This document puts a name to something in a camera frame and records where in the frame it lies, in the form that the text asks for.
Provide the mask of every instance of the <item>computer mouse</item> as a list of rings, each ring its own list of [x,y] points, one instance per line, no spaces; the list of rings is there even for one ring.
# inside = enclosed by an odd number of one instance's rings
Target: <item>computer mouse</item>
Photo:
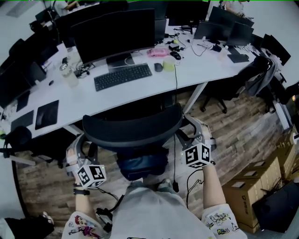
[[[42,125],[43,116],[44,116],[44,113],[41,113],[40,115],[37,115],[37,117],[36,117],[36,125],[37,126],[41,126]]]
[[[155,63],[155,71],[156,72],[163,71],[163,66],[160,63]]]

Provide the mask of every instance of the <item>white desk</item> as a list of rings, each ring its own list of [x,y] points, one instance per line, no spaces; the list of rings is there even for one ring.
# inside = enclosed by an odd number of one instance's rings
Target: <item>white desk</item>
[[[165,32],[174,34],[173,27],[167,26]],[[187,39],[192,40],[190,33],[179,35],[179,40],[187,46],[187,49],[180,52],[184,58],[182,58],[180,63],[178,62],[179,65],[176,66],[176,69],[178,88],[200,84],[188,103],[190,108],[206,85],[202,83],[232,77],[248,65],[249,62],[233,63],[228,57],[223,62],[220,62],[217,59],[218,52],[211,50],[206,50],[201,57],[196,56],[191,47],[189,47],[191,44],[187,43]],[[198,46],[196,42],[197,40],[194,40],[193,49],[197,54],[200,54],[204,48]],[[167,48],[168,45],[159,44],[156,47]],[[247,54],[250,61],[253,61],[255,58],[251,52],[239,49],[238,51],[242,54]],[[153,74],[151,77],[127,82],[99,92],[95,90],[93,78],[108,73],[106,60],[94,63],[96,68],[90,70],[89,76],[80,79],[79,85],[73,89],[64,82],[59,72],[59,67],[55,70],[53,68],[49,69],[47,78],[32,90],[33,92],[29,96],[28,105],[19,112],[12,113],[9,121],[12,122],[18,117],[34,110],[34,122],[28,129],[32,132],[33,137],[37,137],[81,120],[84,115],[95,115],[139,99],[175,90],[175,72],[155,72],[154,63],[162,63],[163,58],[149,58],[146,52],[147,50],[141,50],[140,53],[134,53],[133,60],[136,64],[147,63]],[[61,44],[59,45],[59,52],[50,60],[59,63],[66,56],[67,51],[64,45]],[[51,80],[54,80],[54,83],[49,86],[48,84]],[[35,130],[38,107],[56,100],[59,100],[57,123]]]

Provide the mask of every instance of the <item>yellow cup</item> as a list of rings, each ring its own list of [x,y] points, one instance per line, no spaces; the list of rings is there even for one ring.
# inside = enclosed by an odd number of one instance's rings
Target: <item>yellow cup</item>
[[[165,71],[174,71],[175,59],[172,56],[166,56],[163,60],[163,69]]]

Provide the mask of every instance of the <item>monitor stand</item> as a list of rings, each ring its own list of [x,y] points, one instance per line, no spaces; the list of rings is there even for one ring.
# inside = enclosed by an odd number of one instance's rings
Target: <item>monitor stand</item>
[[[29,95],[30,95],[30,91],[27,91],[26,93],[22,94],[18,98],[18,106],[17,106],[17,110],[16,110],[17,112],[27,106]]]
[[[240,53],[235,49],[235,47],[233,46],[228,46],[228,51],[232,54],[232,55],[239,55]]]
[[[109,72],[122,70],[125,66],[135,64],[130,53],[109,57],[106,59],[106,62],[108,65]]]

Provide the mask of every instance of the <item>cartoon print shirt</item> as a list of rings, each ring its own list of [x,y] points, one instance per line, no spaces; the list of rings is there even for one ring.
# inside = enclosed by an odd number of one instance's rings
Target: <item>cartoon print shirt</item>
[[[97,221],[76,211],[66,223],[62,239],[100,239],[105,234]]]
[[[99,223],[80,212],[72,214],[62,239],[98,239]],[[136,188],[114,211],[110,239],[246,239],[228,204],[207,208],[200,221],[183,199],[169,192]]]

